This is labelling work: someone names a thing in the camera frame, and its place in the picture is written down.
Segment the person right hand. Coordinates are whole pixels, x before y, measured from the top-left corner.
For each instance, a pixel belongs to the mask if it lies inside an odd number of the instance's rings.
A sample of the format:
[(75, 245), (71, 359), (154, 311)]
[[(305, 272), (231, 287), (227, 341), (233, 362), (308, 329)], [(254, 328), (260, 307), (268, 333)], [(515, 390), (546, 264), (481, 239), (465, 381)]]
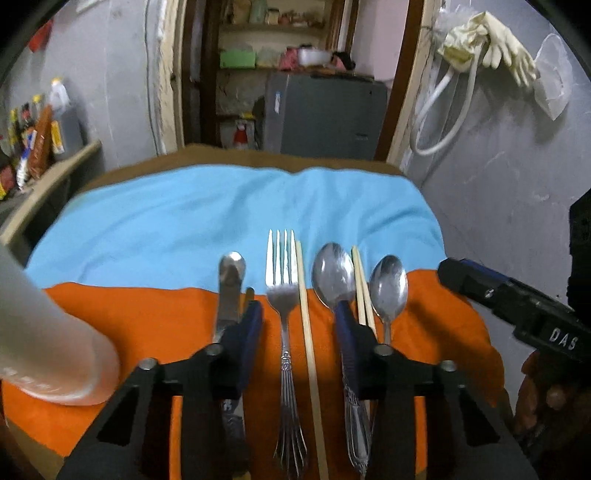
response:
[(521, 371), (513, 423), (519, 439), (538, 436), (552, 424), (564, 440), (590, 433), (590, 373), (585, 368), (534, 351)]

